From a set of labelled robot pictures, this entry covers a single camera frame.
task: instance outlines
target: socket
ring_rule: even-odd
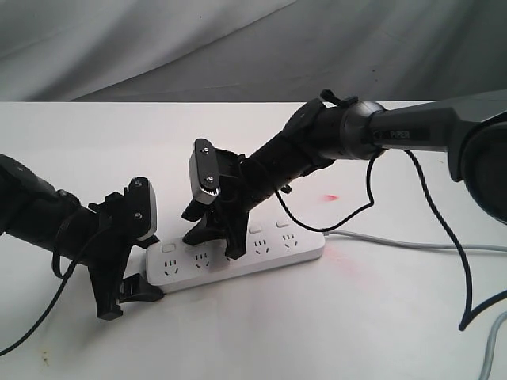
[[[287,220],[251,222],[246,254],[225,257],[225,241],[186,245],[181,237],[148,247],[148,282],[164,293],[318,259],[326,240]]]

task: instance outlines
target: white power strip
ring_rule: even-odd
[[[191,246],[176,238],[151,245],[146,254],[148,282],[164,293],[314,260],[325,238],[286,220],[250,223],[246,254],[225,257],[225,241]]]

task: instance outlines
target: white table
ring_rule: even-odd
[[[388,108],[403,103],[386,104]],[[137,175],[157,192],[158,236],[182,235],[190,200],[193,140],[251,154],[299,104],[0,104],[0,151],[84,204],[122,191]],[[444,154],[418,154],[437,206],[462,242],[507,244],[505,227],[448,176]],[[326,226],[366,200],[365,162],[337,162],[293,183],[296,214]],[[409,158],[388,152],[375,164],[377,204],[348,230],[409,241],[448,242],[425,203]],[[326,194],[339,200],[325,202]],[[252,219],[283,211],[271,199]],[[0,239],[0,345],[36,320],[59,281],[51,254]],[[133,254],[131,271],[142,260]],[[507,258],[472,256],[475,304],[507,287]],[[457,254],[414,252],[330,238],[320,260],[126,305],[113,322],[95,318],[79,268],[57,307],[20,348],[0,358],[8,379],[475,379],[487,332],[503,302],[457,325],[464,304]],[[507,329],[491,379],[504,378]]]

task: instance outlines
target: fabric backdrop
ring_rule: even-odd
[[[498,0],[0,0],[3,101],[428,100],[507,88]]]

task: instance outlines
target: red laser dot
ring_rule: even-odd
[[[333,202],[338,199],[339,199],[338,196],[332,196],[331,194],[326,194],[326,195],[322,196],[322,200],[324,202]]]

